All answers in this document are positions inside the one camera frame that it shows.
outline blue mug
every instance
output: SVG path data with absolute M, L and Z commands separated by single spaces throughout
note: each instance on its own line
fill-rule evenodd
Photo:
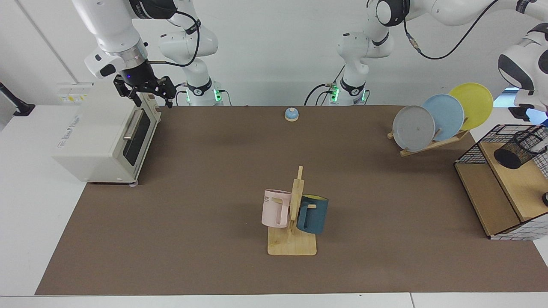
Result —
M 307 233 L 320 234 L 326 221 L 329 200 L 315 195 L 303 195 L 297 228 Z

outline plate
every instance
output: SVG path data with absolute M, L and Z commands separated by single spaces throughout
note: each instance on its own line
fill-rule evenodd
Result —
M 493 110 L 493 96 L 491 92 L 479 83 L 464 83 L 449 92 L 449 95 L 458 99 L 464 109 L 462 129 L 472 129 L 480 126 L 491 115 Z
M 459 100 L 448 94 L 438 94 L 427 99 L 423 108 L 434 118 L 436 131 L 434 141 L 447 140 L 456 135 L 464 122 L 464 109 Z
M 394 141 L 409 152 L 418 152 L 426 148 L 434 138 L 435 129 L 434 118 L 421 106 L 407 106 L 401 109 L 392 125 Z

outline yellow plate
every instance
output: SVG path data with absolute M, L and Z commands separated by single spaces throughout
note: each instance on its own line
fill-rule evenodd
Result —
M 479 83 L 463 83 L 449 92 L 458 99 L 467 118 L 461 129 L 472 129 L 480 126 L 489 118 L 493 110 L 491 92 Z

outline mug rack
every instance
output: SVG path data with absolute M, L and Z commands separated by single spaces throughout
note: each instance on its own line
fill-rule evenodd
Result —
M 316 255 L 316 235 L 297 228 L 297 216 L 304 186 L 302 166 L 299 166 L 297 178 L 293 180 L 288 226 L 285 228 L 269 227 L 269 255 Z

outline white wall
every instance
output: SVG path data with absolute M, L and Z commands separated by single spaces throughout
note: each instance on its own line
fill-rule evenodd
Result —
M 19 1 L 78 81 L 93 81 L 83 58 L 95 48 L 95 41 L 71 1 Z M 220 43 L 219 51 L 205 61 L 210 73 L 230 91 L 235 104 L 302 104 L 313 86 L 332 81 L 341 68 L 343 61 L 336 53 L 336 43 L 342 33 L 361 29 L 365 2 L 196 0 L 199 17 L 217 34 Z M 386 59 L 368 61 L 366 86 L 372 90 L 369 102 L 421 104 L 429 96 L 447 93 L 464 82 L 482 83 L 497 96 L 507 86 L 496 68 L 498 55 L 538 23 L 509 10 L 488 14 L 462 46 L 441 61 L 423 59 L 409 45 L 402 26 L 393 28 L 394 53 Z M 150 43 L 150 59 L 163 59 L 157 38 L 177 29 L 165 21 L 136 20 L 134 24 L 144 41 Z M 408 27 L 423 51 L 434 56 L 450 50 L 468 28 L 445 27 L 429 16 L 409 22 Z M 27 59 L 28 54 L 18 55 L 19 49 L 12 47 L 10 58 Z M 170 75 L 174 82 L 184 80 L 176 67 L 155 66 L 155 70 L 158 76 Z M 67 80 L 62 70 L 25 72 L 25 76 L 45 78 L 50 83 Z
M 14 0 L 0 0 L 0 59 L 0 80 L 27 103 L 58 104 L 55 85 L 72 82 Z

